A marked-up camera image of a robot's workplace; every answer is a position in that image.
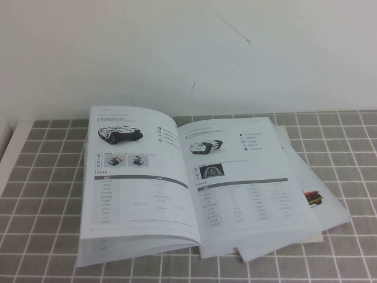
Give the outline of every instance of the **open booklet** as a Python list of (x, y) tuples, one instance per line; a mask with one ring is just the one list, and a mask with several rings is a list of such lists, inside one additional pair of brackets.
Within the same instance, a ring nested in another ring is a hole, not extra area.
[(321, 202), (268, 118), (177, 127), (154, 110), (93, 107), (78, 266), (197, 245), (202, 257), (238, 248), (251, 259), (276, 237), (280, 248), (321, 231)]

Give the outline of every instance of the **white grout line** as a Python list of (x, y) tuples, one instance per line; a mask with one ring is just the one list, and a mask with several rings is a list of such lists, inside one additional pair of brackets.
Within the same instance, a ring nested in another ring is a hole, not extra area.
[[(299, 124), (299, 120), (297, 118), (297, 114), (295, 113), (295, 117), (296, 117), (296, 122), (297, 124)], [(300, 139), (302, 139), (302, 135), (301, 135), (301, 129), (299, 128), (299, 135), (300, 135)], [(307, 158), (307, 153), (306, 153), (306, 149), (305, 149), (305, 146), (303, 145), (303, 148), (304, 148), (304, 154), (305, 154), (305, 157), (306, 157), (306, 160), (307, 162), (309, 162), (309, 159)], [(309, 273), (309, 264), (307, 263), (307, 259), (306, 259), (306, 256), (305, 256), (305, 250), (304, 250), (304, 246), (303, 244), (301, 244), (301, 248), (302, 248), (302, 252), (304, 254), (304, 259), (305, 259), (305, 266), (306, 266), (306, 272), (307, 272), (307, 277), (309, 279), (309, 283), (312, 282), (312, 279), (310, 277), (310, 273)]]
[[(82, 145), (81, 154), (83, 154), (84, 149), (85, 149), (85, 144)], [(77, 164), (76, 171), (75, 171), (75, 173), (74, 173), (74, 176), (73, 176), (73, 179), (72, 179), (72, 183), (71, 183), (71, 187), (70, 187), (70, 191), (69, 191), (68, 195), (70, 195), (71, 192), (72, 192), (73, 184), (74, 184), (74, 181), (75, 181), (75, 178), (76, 178), (76, 175), (77, 175), (78, 169), (79, 169), (79, 165), (80, 165), (80, 161), (79, 161), (78, 164)], [(63, 211), (62, 211), (62, 215), (60, 215), (60, 222), (59, 222), (59, 225), (58, 225), (57, 234), (56, 234), (56, 236), (55, 236), (54, 243), (52, 244), (51, 252), (49, 253), (49, 256), (48, 256), (47, 265), (46, 265), (45, 272), (44, 272), (44, 276), (43, 276), (43, 282), (45, 281), (45, 278), (46, 278), (46, 275), (47, 275), (47, 270), (48, 270), (48, 265), (49, 265), (50, 260), (51, 260), (51, 257), (52, 257), (52, 252), (53, 252), (53, 250), (54, 250), (54, 248), (55, 248), (55, 245), (56, 245), (56, 242), (57, 242), (57, 239), (58, 239), (59, 230), (60, 230), (60, 227), (61, 227), (61, 224), (62, 224), (63, 218), (64, 218), (65, 210), (67, 209), (68, 200), (69, 200), (69, 198), (67, 198), (67, 200), (65, 201), (65, 205), (64, 205), (64, 208), (63, 208)]]

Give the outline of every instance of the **small product thumbnail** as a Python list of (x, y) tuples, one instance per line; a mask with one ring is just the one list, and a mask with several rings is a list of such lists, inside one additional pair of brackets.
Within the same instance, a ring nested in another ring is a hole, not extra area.
[(310, 192), (304, 193), (309, 205), (320, 205), (322, 203), (323, 197), (319, 194), (317, 190), (312, 190)]
[(143, 134), (138, 128), (115, 126), (100, 128), (98, 135), (109, 144), (117, 144), (123, 140), (140, 140)]
[(108, 162), (108, 164), (116, 166), (116, 165), (120, 164), (121, 162), (123, 162), (122, 158), (120, 158), (120, 157), (112, 157), (110, 159), (110, 161)]
[(221, 140), (205, 140), (202, 143), (194, 143), (190, 146), (193, 154), (209, 154), (213, 149), (221, 148), (223, 142)]

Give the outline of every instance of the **white page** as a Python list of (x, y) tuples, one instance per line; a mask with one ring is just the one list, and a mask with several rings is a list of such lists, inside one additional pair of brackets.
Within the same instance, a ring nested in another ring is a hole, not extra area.
[[(98, 132), (126, 125), (126, 133), (137, 128), (142, 138), (109, 144)], [(115, 157), (121, 162), (110, 164)], [(163, 113), (93, 107), (84, 191), (80, 239), (170, 235), (200, 242), (177, 126)]]
[[(268, 118), (199, 121), (178, 132), (202, 244), (316, 226)], [(213, 150), (193, 153), (208, 140)]]
[[(303, 190), (305, 192), (319, 191), (320, 195), (323, 197), (320, 205), (312, 206), (312, 211), (319, 224), (319, 229), (325, 231), (336, 225), (347, 222), (350, 219), (348, 211), (295, 152), (284, 135), (278, 130), (276, 133), (280, 144), (284, 147), (283, 151)], [(305, 240), (306, 237), (307, 234), (305, 232), (293, 233), (285, 236), (279, 235), (276, 239), (272, 239), (269, 244), (255, 245), (252, 241), (249, 241), (238, 245), (237, 249), (243, 260), (246, 262), (268, 254), (281, 247), (290, 245), (291, 243), (301, 241), (302, 239)]]

